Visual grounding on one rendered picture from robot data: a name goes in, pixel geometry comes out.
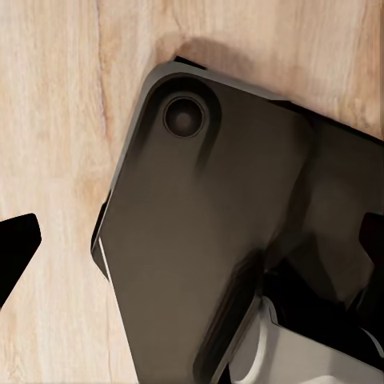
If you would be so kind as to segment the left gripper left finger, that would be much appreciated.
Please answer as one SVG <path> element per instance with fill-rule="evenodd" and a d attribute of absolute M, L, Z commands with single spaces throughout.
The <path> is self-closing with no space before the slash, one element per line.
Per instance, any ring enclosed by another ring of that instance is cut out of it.
<path fill-rule="evenodd" d="M 42 243 L 34 213 L 0 222 L 0 308 Z"/>

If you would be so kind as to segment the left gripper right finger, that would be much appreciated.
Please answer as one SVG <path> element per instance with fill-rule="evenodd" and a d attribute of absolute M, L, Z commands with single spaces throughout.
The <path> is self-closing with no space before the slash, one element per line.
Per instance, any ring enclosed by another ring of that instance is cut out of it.
<path fill-rule="evenodd" d="M 358 240 L 384 277 L 384 216 L 365 213 Z"/>

